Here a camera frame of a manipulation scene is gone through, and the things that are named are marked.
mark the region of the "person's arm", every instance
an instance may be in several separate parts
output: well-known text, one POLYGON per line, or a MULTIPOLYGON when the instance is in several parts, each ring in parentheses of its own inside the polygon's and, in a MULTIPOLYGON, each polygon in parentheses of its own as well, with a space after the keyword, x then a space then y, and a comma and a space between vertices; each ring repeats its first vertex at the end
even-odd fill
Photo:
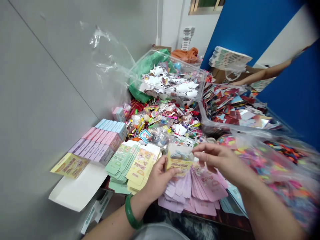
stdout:
MULTIPOLYGON (((143 189, 130 199, 132 213, 137 221, 141 221, 146 210, 165 191, 167 183, 179 172, 172 168, 163 173, 166 155, 162 156, 153 166, 148 181, 143 189)), ((83 240, 127 240, 134 233, 128 222, 123 205, 109 217, 100 222, 83 240)))
POLYGON ((257 240, 302 240, 306 234, 289 209, 259 177, 229 148, 205 143, 193 149, 195 157, 208 170, 217 168, 241 194, 257 240))
POLYGON ((273 78, 273 77, 277 77, 286 67, 288 67, 291 64, 291 59, 287 60, 283 63, 280 63, 278 65, 275 65, 273 67, 270 68, 266 68, 263 69, 259 72, 256 72, 238 82, 234 82, 232 83, 232 85, 235 86, 242 86, 245 84, 252 84, 255 82, 258 82, 260 80, 265 80, 265 79, 269 79, 269 78, 273 78))

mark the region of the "green jade bangle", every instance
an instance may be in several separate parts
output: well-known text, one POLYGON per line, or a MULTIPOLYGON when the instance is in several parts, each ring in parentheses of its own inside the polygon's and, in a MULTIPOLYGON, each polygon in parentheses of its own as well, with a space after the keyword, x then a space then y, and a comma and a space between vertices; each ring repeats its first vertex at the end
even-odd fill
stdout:
POLYGON ((132 194, 127 196, 126 203, 125 203, 125 210, 126 210, 127 219, 131 227, 133 227, 135 230, 138 230, 142 227, 143 220, 141 220, 141 222, 138 222, 132 213, 132 209, 130 205, 130 199, 132 198, 132 196, 133 196, 132 194))

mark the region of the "blue wall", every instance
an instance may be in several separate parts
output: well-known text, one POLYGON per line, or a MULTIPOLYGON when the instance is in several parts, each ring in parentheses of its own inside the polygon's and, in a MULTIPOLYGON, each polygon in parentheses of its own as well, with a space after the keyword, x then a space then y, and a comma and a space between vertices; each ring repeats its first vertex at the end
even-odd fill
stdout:
POLYGON ((320 151, 320 39, 259 95, 268 107, 320 151))
POLYGON ((253 57, 253 66, 301 8, 300 0, 228 0, 223 6, 201 68, 209 70, 214 48, 221 46, 253 57))

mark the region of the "right hand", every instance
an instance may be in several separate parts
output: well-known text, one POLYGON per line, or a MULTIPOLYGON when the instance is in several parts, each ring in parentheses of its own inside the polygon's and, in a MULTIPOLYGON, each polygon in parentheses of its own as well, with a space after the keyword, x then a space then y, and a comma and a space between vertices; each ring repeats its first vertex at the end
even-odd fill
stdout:
POLYGON ((208 170, 221 174, 238 188, 249 188, 259 177, 229 148, 214 143, 203 143, 196 146, 192 153, 199 158, 200 166, 207 164, 208 170))
POLYGON ((243 82, 242 80, 240 80, 240 81, 238 81, 238 82, 233 82, 233 83, 231 83, 231 85, 233 85, 233 86, 243 86, 243 85, 245 85, 246 83, 245 82, 243 82))

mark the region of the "pink box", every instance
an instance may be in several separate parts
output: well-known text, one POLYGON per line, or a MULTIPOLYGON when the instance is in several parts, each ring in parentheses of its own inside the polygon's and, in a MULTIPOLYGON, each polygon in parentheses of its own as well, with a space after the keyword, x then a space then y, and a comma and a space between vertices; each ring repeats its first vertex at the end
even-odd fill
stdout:
POLYGON ((96 142, 101 143, 102 140, 107 136, 108 133, 109 133, 109 131, 104 131, 104 133, 99 137, 99 139, 96 142))
POLYGON ((111 137, 112 132, 108 132, 108 134, 106 135, 106 137, 101 141, 102 144, 107 145, 106 142, 108 141, 108 139, 111 137))
POLYGON ((91 155, 94 153, 97 147, 99 147, 100 143, 95 143, 92 148, 87 152, 87 154, 84 156, 87 159, 90 159, 91 155))
POLYGON ((79 157, 84 157, 89 150, 93 147, 93 145, 95 144, 95 142, 90 141, 88 146, 86 146, 86 148, 80 153, 79 157))
POLYGON ((80 140, 68 151, 68 153, 75 153, 85 141, 86 139, 80 138, 80 140))
POLYGON ((93 154, 89 157, 89 159, 94 160, 98 156, 98 154, 101 152, 104 146, 105 146, 104 144, 99 144, 99 146, 94 150, 93 154))
POLYGON ((86 140, 80 147, 79 149, 74 153, 74 155, 80 155, 80 153, 88 146, 90 143, 90 140, 86 140))
POLYGON ((99 154, 94 159, 93 163, 101 164, 103 166, 106 166, 107 163, 110 161, 112 156, 114 155, 114 151, 109 145, 105 145, 99 154))
POLYGON ((101 135, 104 133, 104 130, 100 129, 100 131, 97 133, 97 135, 92 139, 92 141, 97 142, 97 140, 101 137, 101 135))
POLYGON ((82 138, 85 138, 85 139, 88 139, 88 137, 96 130, 96 128, 90 128, 90 130, 85 134, 83 135, 82 138))
POLYGON ((96 130, 94 130, 93 133, 91 133, 91 135, 89 137, 87 137, 88 140, 92 141, 92 139, 94 139, 94 137, 98 134, 98 132, 100 132, 101 129, 96 128, 96 130))
POLYGON ((122 140, 121 138, 119 137, 119 135, 115 132, 112 132, 111 133, 111 136, 109 137, 109 139, 106 141, 106 145, 109 145, 113 151, 117 151, 119 146, 121 145, 122 143, 122 140))

